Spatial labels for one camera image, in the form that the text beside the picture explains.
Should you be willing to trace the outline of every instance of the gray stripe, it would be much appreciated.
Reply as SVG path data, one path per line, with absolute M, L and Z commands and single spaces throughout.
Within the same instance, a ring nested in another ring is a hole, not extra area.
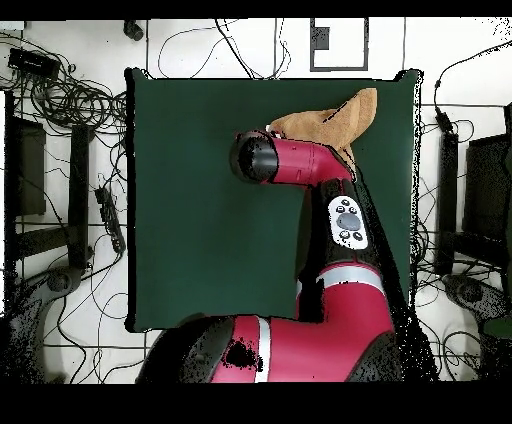
M 266 383 L 270 371 L 270 325 L 264 318 L 258 317 L 260 324 L 260 341 L 258 346 L 258 356 L 263 362 L 262 370 L 256 370 L 255 383 Z
M 302 283 L 300 282 L 300 280 L 297 280 L 297 295 L 295 296 L 295 298 L 299 297 L 299 294 L 301 291 L 302 291 Z
M 385 294 L 380 277 L 377 276 L 377 274 L 375 274 L 373 271 L 360 266 L 339 266 L 332 268 L 318 276 L 316 281 L 318 282 L 320 279 L 324 280 L 325 288 L 346 282 L 361 283 L 369 284 Z

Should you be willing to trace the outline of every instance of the green table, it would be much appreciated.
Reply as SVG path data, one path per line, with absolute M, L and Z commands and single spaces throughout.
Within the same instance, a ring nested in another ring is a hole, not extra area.
M 127 71 L 135 101 L 129 200 L 136 198 L 129 204 L 135 222 L 128 235 L 127 327 L 170 328 L 197 312 L 293 317 L 302 191 L 239 181 L 231 174 L 229 148 L 237 132 L 293 112 L 336 108 L 366 87 L 378 89 L 377 114 L 352 147 L 407 296 L 418 75 L 151 80 Z

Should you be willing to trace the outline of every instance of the floor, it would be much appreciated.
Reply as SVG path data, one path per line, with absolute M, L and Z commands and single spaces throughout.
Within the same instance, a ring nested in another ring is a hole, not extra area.
M 317 57 L 315 66 L 358 66 L 361 60 L 362 20 L 329 19 L 316 26 L 331 27 L 330 50 L 339 54 L 323 54 Z M 123 34 L 122 21 L 63 21 L 30 22 L 23 31 L 10 34 L 23 36 L 49 51 L 65 56 L 76 65 L 75 78 L 93 80 L 107 86 L 114 94 L 125 90 L 123 71 L 126 67 L 145 68 L 153 77 L 246 77 L 242 67 L 235 60 L 225 42 L 219 42 L 220 34 L 213 20 L 150 20 L 138 21 L 145 36 L 136 42 Z M 274 31 L 277 38 L 286 46 L 289 55 L 279 47 L 274 55 Z M 226 35 L 236 40 L 237 48 L 248 65 L 263 76 L 271 75 L 277 67 L 281 78 L 378 78 L 393 79 L 401 69 L 415 68 L 424 72 L 421 91 L 421 116 L 425 124 L 433 124 L 434 83 L 441 71 L 448 65 L 471 56 L 487 47 L 503 43 L 512 38 L 508 18 L 369 18 L 369 56 L 367 71 L 310 72 L 309 18 L 277 20 L 273 18 L 239 20 L 228 25 Z M 212 47 L 210 60 L 206 64 Z M 7 76 L 6 67 L 10 46 L 0 44 L 0 75 Z M 512 49 L 504 49 L 458 65 L 443 76 L 438 90 L 438 104 L 453 120 L 470 120 L 474 125 L 473 138 L 491 136 L 505 131 L 502 107 L 512 101 L 507 64 L 512 63 Z M 23 102 L 24 111 L 30 113 L 30 102 Z M 54 134 L 51 128 L 46 129 Z M 422 137 L 420 194 L 434 189 L 437 185 L 437 154 L 440 132 L 435 127 Z M 459 124 L 461 140 L 471 135 L 467 122 Z M 105 136 L 103 141 L 113 144 L 116 136 Z M 464 156 L 467 142 L 460 144 L 459 174 L 464 173 Z M 47 139 L 46 169 L 61 168 L 69 173 L 69 164 L 61 158 L 69 157 L 68 139 L 49 136 Z M 91 143 L 90 175 L 91 184 L 101 183 L 102 175 L 111 172 L 109 149 L 99 140 Z M 119 168 L 125 173 L 126 164 L 121 161 Z M 60 172 L 46 174 L 45 189 L 52 199 L 63 221 L 67 219 L 67 180 Z M 464 178 L 459 178 L 459 216 L 462 217 L 462 193 Z M 120 222 L 126 225 L 126 195 L 122 184 L 113 186 L 118 196 L 117 209 Z M 420 199 L 420 219 L 425 221 L 429 231 L 434 230 L 435 205 L 433 198 L 426 195 Z M 91 194 L 89 240 L 95 241 L 105 233 L 101 223 L 94 195 Z M 50 208 L 44 216 L 25 217 L 18 231 L 31 231 L 55 225 L 55 215 Z M 109 265 L 115 258 L 108 237 L 98 240 L 94 269 Z M 45 254 L 26 259 L 18 264 L 18 272 L 25 277 L 42 269 L 64 255 L 66 249 L 56 249 Z M 127 260 L 125 256 L 109 272 L 101 273 L 82 284 L 69 296 L 63 331 L 77 343 L 88 346 L 87 358 L 76 382 L 97 384 L 132 383 L 140 368 L 147 348 L 157 337 L 157 331 L 147 334 L 130 334 L 124 328 L 122 319 L 127 310 Z M 420 280 L 431 281 L 434 277 L 420 275 Z M 90 292 L 96 287 L 93 302 Z M 432 340 L 432 348 L 439 355 L 437 337 L 466 330 L 476 334 L 475 322 L 469 313 L 462 311 L 447 300 L 435 283 L 424 285 L 417 296 L 418 314 L 425 324 L 425 333 Z M 62 301 L 52 306 L 48 315 L 45 334 L 45 358 L 48 369 L 55 374 L 64 372 L 67 381 L 75 373 L 83 359 L 83 353 L 64 340 L 54 329 L 62 310 Z M 100 307 L 111 318 L 101 318 Z M 467 352 L 478 360 L 478 343 L 469 336 L 457 335 L 447 342 L 453 356 Z M 100 378 L 95 375 L 93 361 L 101 356 Z M 436 357 L 441 365 L 441 358 Z M 474 378 L 474 372 L 455 358 L 448 363 L 451 373 L 457 380 Z M 440 376 L 451 379 L 446 364 L 442 364 Z

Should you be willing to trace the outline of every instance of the button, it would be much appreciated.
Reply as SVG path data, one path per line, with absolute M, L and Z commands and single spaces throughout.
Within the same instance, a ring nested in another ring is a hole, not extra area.
M 344 230 L 357 231 L 361 228 L 361 221 L 351 213 L 342 213 L 336 222 Z

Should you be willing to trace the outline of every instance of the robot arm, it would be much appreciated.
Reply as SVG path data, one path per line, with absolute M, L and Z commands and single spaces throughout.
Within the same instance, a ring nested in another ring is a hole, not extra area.
M 163 335 L 153 348 L 161 357 L 170 337 L 188 340 L 173 365 L 176 381 L 400 380 L 375 249 L 378 223 L 369 220 L 347 164 L 326 146 L 260 131 L 237 137 L 230 163 L 243 181 L 304 189 L 296 317 L 209 317 Z M 139 381 L 147 375 L 143 367 Z

